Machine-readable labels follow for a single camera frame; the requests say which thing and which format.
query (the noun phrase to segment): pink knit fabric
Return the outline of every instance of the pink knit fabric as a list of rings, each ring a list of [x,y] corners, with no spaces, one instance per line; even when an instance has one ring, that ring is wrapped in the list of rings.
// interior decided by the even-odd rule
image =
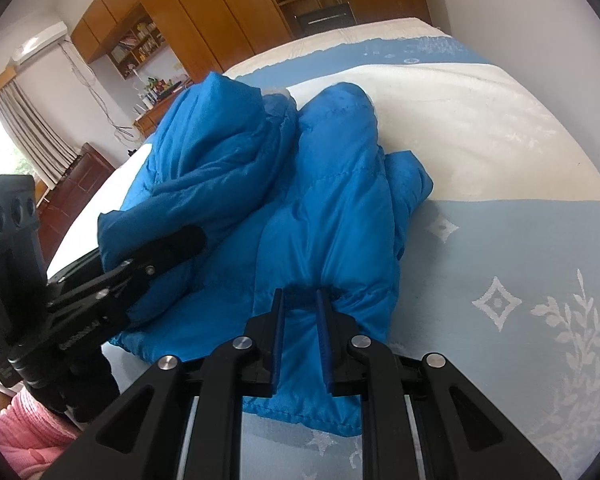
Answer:
[[[24,479],[49,467],[78,434],[25,389],[0,412],[0,452]]]

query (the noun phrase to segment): metal screw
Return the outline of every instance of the metal screw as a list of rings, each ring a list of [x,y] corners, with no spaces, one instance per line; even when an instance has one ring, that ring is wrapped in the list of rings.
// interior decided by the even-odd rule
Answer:
[[[236,350],[246,350],[247,348],[251,348],[252,344],[253,341],[251,338],[245,335],[241,335],[240,337],[234,339],[234,348]]]
[[[440,354],[429,354],[427,356],[427,364],[431,368],[442,368],[446,365],[446,359]]]
[[[163,355],[158,359],[158,368],[160,370],[171,370],[178,366],[178,358],[175,355]]]
[[[371,346],[371,338],[366,335],[355,335],[351,338],[351,344],[356,348],[369,348]]]
[[[101,300],[102,298],[106,298],[109,295],[109,289],[103,288],[96,292],[96,300]]]

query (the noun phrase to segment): floral pattern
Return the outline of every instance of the floral pattern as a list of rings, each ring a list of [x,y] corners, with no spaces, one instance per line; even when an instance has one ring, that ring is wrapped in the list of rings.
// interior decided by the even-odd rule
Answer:
[[[324,452],[329,446],[336,444],[336,441],[331,438],[329,433],[317,430],[311,430],[311,433],[314,437],[306,443],[306,446],[317,446],[320,456],[324,456]]]
[[[600,440],[600,302],[587,297],[580,269],[576,275],[580,293],[573,295],[574,302],[560,307],[548,296],[531,311],[559,330],[555,340],[566,346],[570,374],[555,391],[551,413],[528,436],[552,463],[563,464],[561,472],[568,476],[595,457],[579,442]]]

